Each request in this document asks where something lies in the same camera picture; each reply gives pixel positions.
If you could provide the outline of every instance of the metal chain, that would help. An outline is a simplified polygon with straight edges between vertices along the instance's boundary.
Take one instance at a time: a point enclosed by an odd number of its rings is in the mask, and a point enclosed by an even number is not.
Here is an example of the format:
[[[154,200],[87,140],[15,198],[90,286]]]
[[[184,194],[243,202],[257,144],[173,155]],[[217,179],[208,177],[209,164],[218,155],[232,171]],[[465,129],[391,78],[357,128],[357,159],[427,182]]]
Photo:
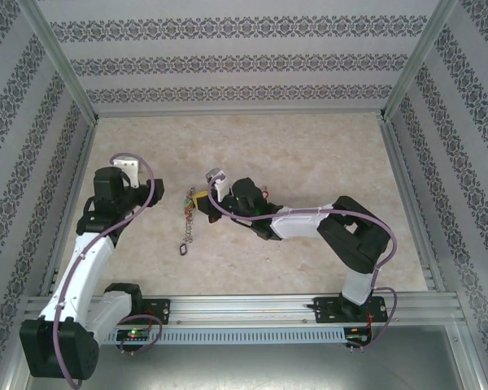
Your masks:
[[[195,195],[195,187],[190,188],[186,193],[185,199],[185,238],[182,239],[181,245],[179,246],[179,253],[184,256],[188,253],[187,244],[194,242],[192,236],[192,225],[194,224],[194,201],[192,196]]]

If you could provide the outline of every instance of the ventilated metal strip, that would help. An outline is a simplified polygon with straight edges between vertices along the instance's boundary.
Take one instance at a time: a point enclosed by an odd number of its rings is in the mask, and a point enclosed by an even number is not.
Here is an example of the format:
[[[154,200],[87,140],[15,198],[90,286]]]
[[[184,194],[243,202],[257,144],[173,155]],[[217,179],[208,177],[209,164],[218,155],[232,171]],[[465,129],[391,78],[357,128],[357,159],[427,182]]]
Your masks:
[[[150,332],[151,342],[158,330]],[[105,340],[105,345],[118,345],[117,331]],[[315,327],[309,329],[176,329],[165,328],[160,345],[256,345],[256,344],[321,344],[345,343],[342,327]],[[141,341],[126,341],[126,345],[140,345]]]

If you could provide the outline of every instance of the robotic arm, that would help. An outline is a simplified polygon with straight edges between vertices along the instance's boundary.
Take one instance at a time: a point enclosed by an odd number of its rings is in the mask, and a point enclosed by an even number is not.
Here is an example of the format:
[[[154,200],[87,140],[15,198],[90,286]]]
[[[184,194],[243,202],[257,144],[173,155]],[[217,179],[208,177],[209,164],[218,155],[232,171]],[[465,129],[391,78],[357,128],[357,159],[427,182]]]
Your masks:
[[[355,313],[359,313],[358,308],[373,292],[372,281],[377,273],[377,261],[390,241],[388,231],[375,223],[381,223],[376,216],[354,199],[344,196],[332,205],[311,209],[312,214],[304,212],[307,209],[278,206],[268,202],[262,190],[250,178],[229,185],[219,168],[208,172],[207,181],[213,184],[208,191],[211,191],[219,207],[209,200],[207,193],[195,198],[194,203],[208,215],[210,223],[219,220],[225,214],[222,211],[226,211],[244,219],[255,219],[245,224],[232,218],[235,223],[251,229],[265,240],[284,240],[296,236],[323,238],[348,267],[341,294],[341,310],[342,314],[354,319]],[[331,209],[341,210],[343,214],[320,212]],[[255,218],[263,215],[272,217]]]
[[[55,355],[52,337],[58,307],[63,307],[59,316],[61,354],[74,379],[88,379],[92,375],[98,363],[99,346],[121,319],[129,314],[142,313],[142,294],[137,285],[112,284],[94,312],[89,314],[90,300],[99,275],[114,252],[121,232],[129,223],[99,239],[98,236],[128,218],[150,195],[150,180],[141,185],[138,172],[139,162],[126,159],[115,159],[113,167],[95,172],[94,196],[86,202],[83,216],[77,224],[78,237],[62,283],[39,318],[23,321],[20,328],[20,339],[31,375],[48,378],[64,376]],[[154,192],[147,207],[160,201],[163,193],[163,181],[154,180]],[[79,258],[84,248],[92,243],[85,257]],[[73,267],[76,269],[69,279]],[[61,301],[64,289],[67,291]]]

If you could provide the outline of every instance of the marble-patterned surface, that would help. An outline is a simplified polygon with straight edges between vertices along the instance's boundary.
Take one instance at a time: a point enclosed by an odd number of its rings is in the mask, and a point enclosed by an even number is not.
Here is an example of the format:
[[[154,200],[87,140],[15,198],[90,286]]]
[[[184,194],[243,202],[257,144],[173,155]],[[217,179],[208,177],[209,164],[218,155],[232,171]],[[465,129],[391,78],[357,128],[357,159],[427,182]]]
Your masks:
[[[323,240],[264,241],[229,219],[210,225],[197,211],[194,243],[180,256],[185,194],[192,185],[205,189],[204,175],[213,167],[224,169],[232,181],[249,176],[267,185],[271,202],[285,206],[323,206],[352,196],[386,221],[399,240],[378,285],[426,290],[374,114],[100,119],[73,226],[93,194],[94,171],[121,151],[145,158],[166,191],[123,232],[97,293],[112,281],[138,283],[147,295],[341,290],[346,267]],[[75,232],[68,237],[63,267],[75,237]]]

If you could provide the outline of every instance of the cable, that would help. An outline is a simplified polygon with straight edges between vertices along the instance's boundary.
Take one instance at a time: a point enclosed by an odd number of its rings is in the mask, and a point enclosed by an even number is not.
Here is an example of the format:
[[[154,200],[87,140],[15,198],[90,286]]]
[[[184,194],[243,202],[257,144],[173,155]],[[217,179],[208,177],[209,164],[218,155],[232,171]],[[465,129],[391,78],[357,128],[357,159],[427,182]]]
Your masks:
[[[289,215],[320,215],[320,214],[335,214],[335,215],[349,215],[351,217],[356,217],[356,218],[361,218],[365,219],[369,222],[375,223],[377,226],[382,228],[383,230],[386,231],[386,233],[389,235],[390,239],[392,240],[392,250],[389,252],[389,254],[381,260],[374,268],[373,272],[373,278],[371,280],[371,288],[376,291],[390,291],[394,295],[394,304],[392,306],[392,310],[390,311],[390,315],[387,318],[385,325],[383,328],[380,330],[380,333],[377,335],[376,339],[372,340],[367,346],[363,347],[362,345],[355,343],[354,341],[347,341],[349,344],[352,344],[356,347],[359,347],[361,352],[364,351],[364,349],[370,348],[375,342],[377,342],[380,337],[385,333],[386,329],[389,326],[390,321],[394,317],[394,313],[396,311],[396,306],[398,305],[398,294],[397,292],[392,288],[392,287],[377,287],[375,288],[376,284],[376,279],[377,276],[380,272],[380,268],[383,267],[385,264],[387,264],[395,255],[396,249],[398,248],[398,242],[396,240],[396,236],[390,230],[390,227],[386,225],[386,223],[382,222],[380,219],[376,219],[371,217],[370,215],[362,214],[362,213],[357,213],[355,211],[348,211],[348,210],[335,210],[335,209],[325,209],[325,208],[313,208],[313,209],[298,209],[298,210],[291,210],[287,211],[284,213],[277,213],[277,214],[266,214],[266,215],[259,215],[256,217],[241,217],[239,215],[235,215],[233,213],[230,213],[229,211],[223,209],[221,206],[217,204],[213,196],[211,195],[211,189],[213,188],[213,184],[215,183],[216,180],[224,180],[226,177],[224,175],[218,175],[216,177],[213,177],[210,182],[208,183],[208,199],[210,200],[210,203],[223,215],[229,216],[231,219],[237,219],[241,221],[248,221],[248,222],[253,222],[253,221],[260,221],[262,219],[273,219],[273,218],[278,218],[278,217],[286,217]]]
[[[224,180],[226,177],[224,175],[218,175],[214,178],[212,178],[208,184],[208,199],[210,200],[210,203],[223,215],[226,215],[230,217],[231,219],[237,219],[241,221],[248,221],[248,222],[253,222],[253,221],[260,221],[262,219],[273,219],[273,218],[278,218],[278,217],[286,217],[289,215],[320,215],[320,214],[336,214],[336,215],[349,215],[351,217],[356,217],[356,218],[361,218],[365,219],[369,222],[375,223],[377,226],[382,228],[383,230],[386,231],[386,233],[389,235],[390,239],[392,240],[392,250],[389,252],[386,258],[381,260],[375,267],[374,267],[374,272],[373,272],[373,278],[371,280],[371,288],[374,288],[374,285],[376,283],[377,276],[380,272],[380,268],[383,267],[385,264],[388,263],[392,259],[392,257],[396,253],[396,249],[398,248],[398,241],[396,240],[396,236],[390,230],[390,227],[386,225],[383,221],[380,219],[371,217],[370,215],[362,214],[362,213],[357,213],[355,211],[348,211],[348,210],[335,210],[335,209],[325,209],[325,208],[312,208],[312,209],[297,209],[297,210],[291,210],[287,211],[284,213],[277,213],[277,214],[266,214],[266,215],[258,215],[256,217],[242,217],[240,215],[235,215],[234,213],[230,213],[229,211],[223,209],[221,206],[217,204],[213,196],[211,195],[211,189],[213,188],[213,184],[215,183],[216,180]]]
[[[159,333],[157,334],[157,336],[155,337],[155,339],[153,339],[149,344],[141,347],[137,351],[131,351],[131,352],[129,352],[129,351],[123,349],[123,344],[127,340],[127,339],[123,339],[120,342],[120,350],[121,350],[121,353],[122,354],[128,354],[128,355],[131,355],[131,356],[137,355],[139,353],[143,353],[143,352],[147,351],[148,349],[152,348],[155,345],[155,343],[157,343],[159,340],[161,340],[161,336],[163,335],[163,323],[161,322],[161,320],[159,319],[159,317],[155,317],[154,315],[149,315],[149,314],[131,315],[131,316],[125,317],[121,321],[119,321],[118,322],[118,325],[120,325],[121,323],[127,323],[128,321],[133,321],[134,319],[149,319],[150,320],[150,325],[152,324],[152,321],[156,321],[159,324]]]
[[[61,348],[59,345],[59,337],[58,337],[59,320],[60,320],[60,317],[62,314],[62,309],[65,307],[65,304],[64,304],[65,294],[67,293],[68,287],[71,283],[72,276],[74,275],[74,272],[76,272],[77,267],[80,265],[81,260],[83,260],[85,258],[85,255],[87,254],[87,252],[89,252],[89,250],[94,245],[96,245],[96,243],[99,240],[101,240],[103,237],[107,236],[111,232],[115,231],[116,229],[121,228],[124,225],[132,222],[132,220],[134,220],[141,212],[143,212],[143,210],[148,206],[148,204],[152,200],[152,197],[154,196],[154,190],[155,190],[154,172],[152,171],[152,168],[150,168],[150,165],[148,165],[148,163],[144,160],[144,158],[137,156],[136,154],[132,154],[129,152],[123,152],[123,153],[114,154],[110,159],[110,164],[112,164],[114,162],[114,160],[116,158],[119,158],[119,157],[135,158],[146,168],[146,170],[148,171],[148,175],[150,177],[150,193],[148,195],[148,198],[145,200],[145,203],[143,203],[143,205],[139,208],[139,210],[137,210],[135,213],[133,213],[127,219],[124,219],[123,221],[121,221],[121,222],[109,227],[108,229],[104,230],[103,232],[101,232],[99,235],[97,235],[95,238],[93,238],[91,240],[91,242],[86,247],[83,248],[83,250],[78,255],[74,264],[72,264],[72,267],[68,272],[67,278],[65,278],[65,280],[63,281],[62,291],[59,294],[58,305],[56,306],[56,312],[54,315],[54,323],[53,323],[53,327],[52,327],[52,340],[53,340],[53,344],[54,344],[54,353],[56,355],[56,360],[58,361],[58,365],[59,365],[60,370],[62,371],[63,377],[65,377],[65,379],[67,380],[68,385],[75,390],[78,390],[79,388],[81,388],[82,381],[79,380],[78,383],[75,383],[74,380],[72,379],[71,374],[67,368],[67,365],[65,364],[65,361],[63,360],[63,355],[62,355],[62,351],[61,351]]]

